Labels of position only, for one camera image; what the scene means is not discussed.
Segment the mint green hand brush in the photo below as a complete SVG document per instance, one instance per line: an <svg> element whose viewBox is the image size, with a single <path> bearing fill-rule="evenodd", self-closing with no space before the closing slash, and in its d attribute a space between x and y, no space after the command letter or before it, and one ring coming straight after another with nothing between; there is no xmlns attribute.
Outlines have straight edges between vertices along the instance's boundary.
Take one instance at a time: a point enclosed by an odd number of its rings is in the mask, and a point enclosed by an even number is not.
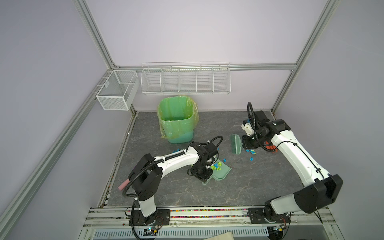
<svg viewBox="0 0 384 240"><path fill-rule="evenodd" d="M242 151L242 140L239 135L230 135L231 150L233 154L240 155Z"/></svg>

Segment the mint green dustpan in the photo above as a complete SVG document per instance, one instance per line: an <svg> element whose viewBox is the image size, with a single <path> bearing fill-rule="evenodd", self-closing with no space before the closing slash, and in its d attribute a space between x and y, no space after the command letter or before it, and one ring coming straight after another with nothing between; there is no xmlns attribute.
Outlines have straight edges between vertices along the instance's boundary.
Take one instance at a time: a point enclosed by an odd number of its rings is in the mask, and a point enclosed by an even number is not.
<svg viewBox="0 0 384 240"><path fill-rule="evenodd" d="M228 167L228 166L225 164L225 161L224 161L224 162L222 162L222 166L221 166L221 170L220 170L220 171L214 171L214 170L213 170L213 175L212 175L212 177L211 177L210 180L214 179L214 180L216 180L216 181L221 181L221 180L223 180L223 179L229 174L230 171L231 171L231 168Z"/></svg>

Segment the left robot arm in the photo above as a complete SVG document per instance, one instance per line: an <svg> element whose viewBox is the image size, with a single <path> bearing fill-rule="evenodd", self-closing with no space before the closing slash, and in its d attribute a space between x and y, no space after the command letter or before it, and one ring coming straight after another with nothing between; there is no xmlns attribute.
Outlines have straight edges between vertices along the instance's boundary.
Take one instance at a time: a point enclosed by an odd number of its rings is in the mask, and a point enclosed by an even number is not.
<svg viewBox="0 0 384 240"><path fill-rule="evenodd" d="M154 195L163 177L189 166L187 174L207 182L213 175L212 166L219 160L218 148L223 136L217 136L205 142L191 142L177 152L153 157L144 155L133 168L128 178L119 186L125 198L134 197L135 204L144 218L152 217L157 212Z"/></svg>

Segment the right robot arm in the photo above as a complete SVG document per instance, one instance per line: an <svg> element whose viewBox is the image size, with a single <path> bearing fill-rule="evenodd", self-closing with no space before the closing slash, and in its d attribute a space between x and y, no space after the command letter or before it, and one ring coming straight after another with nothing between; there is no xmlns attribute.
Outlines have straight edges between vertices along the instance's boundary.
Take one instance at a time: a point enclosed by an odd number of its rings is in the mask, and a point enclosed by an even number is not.
<svg viewBox="0 0 384 240"><path fill-rule="evenodd" d="M266 152L281 152L297 172L303 189L265 202L263 217L276 222L287 213L303 211L312 214L333 204L343 186L339 175L331 175L300 144L289 125L282 119L269 120L263 111L254 111L247 104L247 120L242 123L245 135L243 148L261 148Z"/></svg>

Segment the blue scraps near right gripper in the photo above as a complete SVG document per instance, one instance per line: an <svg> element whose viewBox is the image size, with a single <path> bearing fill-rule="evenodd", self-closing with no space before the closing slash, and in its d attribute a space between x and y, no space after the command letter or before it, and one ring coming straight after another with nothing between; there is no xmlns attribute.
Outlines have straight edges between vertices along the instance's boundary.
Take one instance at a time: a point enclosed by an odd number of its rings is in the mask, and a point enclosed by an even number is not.
<svg viewBox="0 0 384 240"><path fill-rule="evenodd" d="M245 150L247 153L251 154L250 161L252 162L254 160L253 156L256 155L256 152L254 150Z"/></svg>

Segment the green blue scrap cluster right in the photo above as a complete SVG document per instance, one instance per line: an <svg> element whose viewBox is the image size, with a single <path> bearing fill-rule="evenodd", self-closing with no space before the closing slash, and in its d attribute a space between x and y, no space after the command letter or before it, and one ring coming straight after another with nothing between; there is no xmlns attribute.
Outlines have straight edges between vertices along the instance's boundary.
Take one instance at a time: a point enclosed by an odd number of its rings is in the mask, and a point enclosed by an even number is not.
<svg viewBox="0 0 384 240"><path fill-rule="evenodd" d="M222 162L217 161L215 164L211 165L211 169L214 171L220 171L222 166Z"/></svg>

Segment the red rubber glove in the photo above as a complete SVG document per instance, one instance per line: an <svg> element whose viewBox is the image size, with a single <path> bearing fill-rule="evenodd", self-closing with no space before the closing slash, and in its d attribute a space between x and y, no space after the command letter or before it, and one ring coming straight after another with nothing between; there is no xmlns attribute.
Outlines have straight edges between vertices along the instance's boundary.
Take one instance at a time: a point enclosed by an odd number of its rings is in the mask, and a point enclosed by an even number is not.
<svg viewBox="0 0 384 240"><path fill-rule="evenodd" d="M277 147L274 145L265 145L266 149L269 150L270 152L277 152Z"/></svg>

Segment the green trash bin with bag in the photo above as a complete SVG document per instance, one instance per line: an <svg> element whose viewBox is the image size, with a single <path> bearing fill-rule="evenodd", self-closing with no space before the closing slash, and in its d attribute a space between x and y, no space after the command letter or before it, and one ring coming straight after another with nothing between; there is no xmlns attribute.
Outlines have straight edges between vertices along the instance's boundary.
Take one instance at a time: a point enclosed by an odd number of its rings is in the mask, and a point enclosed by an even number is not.
<svg viewBox="0 0 384 240"><path fill-rule="evenodd" d="M162 138L171 144L188 143L199 122L196 102L187 96L164 98L157 108Z"/></svg>

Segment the purple pink scoop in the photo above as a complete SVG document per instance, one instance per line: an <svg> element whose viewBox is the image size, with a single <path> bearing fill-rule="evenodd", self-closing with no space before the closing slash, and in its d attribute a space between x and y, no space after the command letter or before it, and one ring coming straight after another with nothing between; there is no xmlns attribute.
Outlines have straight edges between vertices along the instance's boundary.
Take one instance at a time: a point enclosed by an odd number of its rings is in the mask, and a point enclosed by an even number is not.
<svg viewBox="0 0 384 240"><path fill-rule="evenodd" d="M130 180L127 179L125 180L119 187L118 187L118 190L119 191L122 191L128 184L130 183Z"/></svg>

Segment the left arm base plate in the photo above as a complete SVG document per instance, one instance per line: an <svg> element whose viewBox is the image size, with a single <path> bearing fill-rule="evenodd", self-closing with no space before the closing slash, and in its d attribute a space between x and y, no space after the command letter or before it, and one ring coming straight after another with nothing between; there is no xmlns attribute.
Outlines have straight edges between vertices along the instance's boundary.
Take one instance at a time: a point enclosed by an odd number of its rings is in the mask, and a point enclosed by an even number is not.
<svg viewBox="0 0 384 240"><path fill-rule="evenodd" d="M130 217L129 225L135 226L168 226L170 224L170 209L157 209L149 217L144 217L140 210L133 211L134 216Z"/></svg>

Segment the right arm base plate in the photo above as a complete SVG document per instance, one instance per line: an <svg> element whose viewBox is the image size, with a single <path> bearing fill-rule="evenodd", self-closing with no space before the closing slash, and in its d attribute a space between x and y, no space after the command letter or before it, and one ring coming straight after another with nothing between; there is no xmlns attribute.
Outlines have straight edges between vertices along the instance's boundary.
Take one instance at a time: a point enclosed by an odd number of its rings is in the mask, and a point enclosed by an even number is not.
<svg viewBox="0 0 384 240"><path fill-rule="evenodd" d="M291 217L288 213L273 216L271 213L266 213L264 207L249 208L247 216L252 224L289 224Z"/></svg>

